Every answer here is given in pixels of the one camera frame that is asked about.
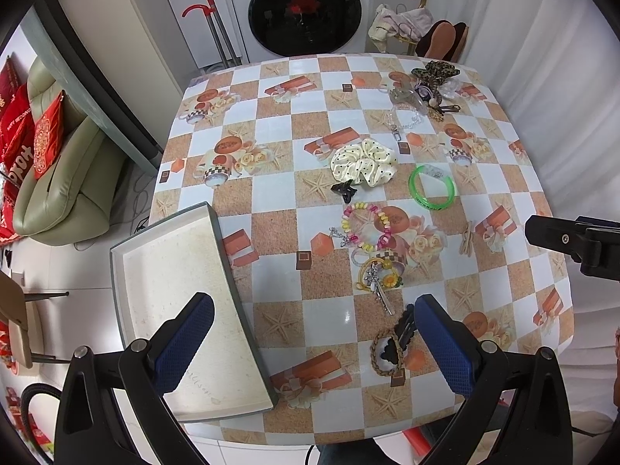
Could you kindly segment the green plastic bangle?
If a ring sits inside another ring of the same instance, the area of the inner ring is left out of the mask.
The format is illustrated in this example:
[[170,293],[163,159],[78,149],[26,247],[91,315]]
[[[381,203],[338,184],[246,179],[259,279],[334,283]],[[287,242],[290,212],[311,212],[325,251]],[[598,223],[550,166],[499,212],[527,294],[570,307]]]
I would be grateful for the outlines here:
[[431,211],[446,210],[453,205],[456,196],[452,176],[431,164],[415,167],[409,175],[408,188],[413,200]]

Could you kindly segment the small black claw clip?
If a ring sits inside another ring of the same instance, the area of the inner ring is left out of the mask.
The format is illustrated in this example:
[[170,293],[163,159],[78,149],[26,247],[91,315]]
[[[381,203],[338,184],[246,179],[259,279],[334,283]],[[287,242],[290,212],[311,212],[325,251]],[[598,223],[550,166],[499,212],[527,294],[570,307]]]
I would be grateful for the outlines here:
[[353,196],[356,194],[357,190],[352,186],[352,180],[349,179],[347,182],[336,183],[331,186],[331,191],[339,195],[345,204],[350,204]]

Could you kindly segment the cream polka dot scrunchie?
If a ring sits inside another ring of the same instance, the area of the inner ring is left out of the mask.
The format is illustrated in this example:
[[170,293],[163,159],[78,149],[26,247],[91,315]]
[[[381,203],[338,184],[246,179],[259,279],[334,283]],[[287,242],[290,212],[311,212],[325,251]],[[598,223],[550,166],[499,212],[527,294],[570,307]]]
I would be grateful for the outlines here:
[[390,182],[397,171],[396,153],[375,141],[364,139],[332,154],[330,169],[338,183],[377,187]]

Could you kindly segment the grey rimmed white tray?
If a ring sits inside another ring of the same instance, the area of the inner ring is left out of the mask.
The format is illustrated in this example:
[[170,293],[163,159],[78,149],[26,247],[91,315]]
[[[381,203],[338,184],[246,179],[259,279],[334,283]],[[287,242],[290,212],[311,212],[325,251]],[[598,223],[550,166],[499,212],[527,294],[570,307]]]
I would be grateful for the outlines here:
[[163,340],[148,363],[177,420],[276,405],[214,209],[202,203],[174,213],[113,246],[109,257],[122,340]]

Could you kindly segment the red cloth below table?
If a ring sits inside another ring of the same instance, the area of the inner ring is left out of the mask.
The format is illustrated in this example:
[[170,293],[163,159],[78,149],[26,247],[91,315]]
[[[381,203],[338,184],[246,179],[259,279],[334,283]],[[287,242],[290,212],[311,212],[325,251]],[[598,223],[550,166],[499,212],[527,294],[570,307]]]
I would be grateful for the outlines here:
[[424,458],[432,448],[419,427],[409,428],[403,431],[403,435],[413,447],[418,458]]

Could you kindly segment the checkered printed tablecloth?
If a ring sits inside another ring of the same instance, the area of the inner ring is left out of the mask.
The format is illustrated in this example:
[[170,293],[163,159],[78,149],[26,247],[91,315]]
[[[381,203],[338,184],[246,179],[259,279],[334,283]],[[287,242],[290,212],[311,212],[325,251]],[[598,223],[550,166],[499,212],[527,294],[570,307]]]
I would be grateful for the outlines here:
[[[551,208],[518,134],[474,68],[450,87],[462,107],[442,122],[397,109],[389,91],[420,59],[318,55],[229,68],[193,80],[171,125],[152,220],[199,203],[217,212],[238,254],[233,274],[270,373],[323,353],[339,388],[286,386],[268,413],[193,424],[198,436],[301,445],[378,437],[453,413],[450,390],[414,337],[393,381],[377,334],[431,294],[479,338],[507,351],[564,351],[574,309],[562,256],[531,246],[524,224]],[[397,171],[377,187],[331,191],[335,150],[363,139],[392,149]],[[431,164],[452,176],[454,203],[420,207],[408,179]],[[381,264],[388,316],[363,283]]]

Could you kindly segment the wooden chair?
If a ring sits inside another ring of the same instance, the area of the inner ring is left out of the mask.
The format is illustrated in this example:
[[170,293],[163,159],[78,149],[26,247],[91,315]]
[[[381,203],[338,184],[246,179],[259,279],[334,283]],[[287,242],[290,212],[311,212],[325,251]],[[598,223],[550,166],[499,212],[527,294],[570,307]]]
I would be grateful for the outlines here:
[[19,283],[5,273],[1,273],[1,322],[9,330],[10,355],[20,366],[30,369],[35,363],[62,364],[68,360],[46,355],[43,351],[36,351],[31,347],[31,328],[28,322],[28,312],[37,316],[38,311],[34,303],[40,300],[49,300],[56,297],[66,297],[65,292],[34,292],[25,293]]

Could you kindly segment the green leather sofa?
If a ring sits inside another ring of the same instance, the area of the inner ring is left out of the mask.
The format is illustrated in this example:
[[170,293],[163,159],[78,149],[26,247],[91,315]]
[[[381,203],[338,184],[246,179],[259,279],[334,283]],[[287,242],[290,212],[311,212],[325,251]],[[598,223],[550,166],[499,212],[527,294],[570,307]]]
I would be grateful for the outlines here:
[[61,98],[62,147],[42,176],[28,171],[17,195],[14,228],[49,246],[105,234],[126,154],[61,88],[40,59],[28,72],[28,102],[40,120]]

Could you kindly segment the leopard print bow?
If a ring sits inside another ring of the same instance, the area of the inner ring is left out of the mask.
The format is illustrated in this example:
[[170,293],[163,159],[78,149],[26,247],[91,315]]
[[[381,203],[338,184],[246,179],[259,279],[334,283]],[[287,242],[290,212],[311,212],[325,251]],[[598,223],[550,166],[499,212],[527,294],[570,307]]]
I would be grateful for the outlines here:
[[450,78],[457,77],[460,70],[452,63],[433,60],[424,67],[413,68],[411,74],[422,85],[437,90]]

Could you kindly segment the grey translucent claw clip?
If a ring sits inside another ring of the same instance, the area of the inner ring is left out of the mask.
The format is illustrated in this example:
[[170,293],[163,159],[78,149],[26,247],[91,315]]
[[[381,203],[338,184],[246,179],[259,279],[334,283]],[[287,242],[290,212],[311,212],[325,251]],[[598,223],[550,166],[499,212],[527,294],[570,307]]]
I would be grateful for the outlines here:
[[414,90],[393,88],[389,91],[389,98],[397,109],[416,110],[421,115],[428,114],[428,106],[421,101],[421,98]]

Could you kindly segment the brown slipper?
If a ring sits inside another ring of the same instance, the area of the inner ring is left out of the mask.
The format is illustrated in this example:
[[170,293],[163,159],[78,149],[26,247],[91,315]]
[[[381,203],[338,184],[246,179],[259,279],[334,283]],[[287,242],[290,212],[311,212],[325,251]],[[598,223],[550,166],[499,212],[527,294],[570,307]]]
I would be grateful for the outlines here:
[[465,22],[437,21],[419,40],[415,53],[421,58],[456,63],[465,49],[468,34],[469,26]]

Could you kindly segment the red embroidered cushion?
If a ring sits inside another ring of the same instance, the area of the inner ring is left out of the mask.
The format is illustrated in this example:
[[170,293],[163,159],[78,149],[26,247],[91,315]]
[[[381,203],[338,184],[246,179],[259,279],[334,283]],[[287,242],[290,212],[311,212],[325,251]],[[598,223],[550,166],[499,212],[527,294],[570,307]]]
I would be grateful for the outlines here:
[[52,167],[60,153],[64,135],[64,96],[61,90],[34,126],[35,179],[40,179]]

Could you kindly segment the pile of pink clothes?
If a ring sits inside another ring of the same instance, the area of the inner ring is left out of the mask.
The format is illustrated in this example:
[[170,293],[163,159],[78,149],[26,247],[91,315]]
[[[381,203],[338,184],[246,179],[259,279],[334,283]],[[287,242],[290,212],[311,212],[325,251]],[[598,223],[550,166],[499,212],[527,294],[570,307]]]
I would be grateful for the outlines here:
[[417,43],[432,28],[433,16],[425,8],[396,13],[389,6],[380,4],[368,29],[368,38],[381,52],[388,48],[388,38],[400,38]]

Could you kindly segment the white washing machine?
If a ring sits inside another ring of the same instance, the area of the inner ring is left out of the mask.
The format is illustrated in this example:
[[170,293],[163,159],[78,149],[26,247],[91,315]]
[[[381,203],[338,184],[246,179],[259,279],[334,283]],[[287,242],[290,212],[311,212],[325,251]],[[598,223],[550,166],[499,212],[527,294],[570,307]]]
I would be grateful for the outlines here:
[[371,0],[231,0],[248,61],[362,53]]

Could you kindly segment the red handled mop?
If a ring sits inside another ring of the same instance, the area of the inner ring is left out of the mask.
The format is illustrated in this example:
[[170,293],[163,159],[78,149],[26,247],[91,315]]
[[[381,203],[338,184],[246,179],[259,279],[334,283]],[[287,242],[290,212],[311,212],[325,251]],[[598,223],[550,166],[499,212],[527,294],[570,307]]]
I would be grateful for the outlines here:
[[181,17],[186,18],[193,10],[199,10],[203,14],[224,68],[241,65],[241,58],[235,53],[215,0],[189,5],[183,10]]

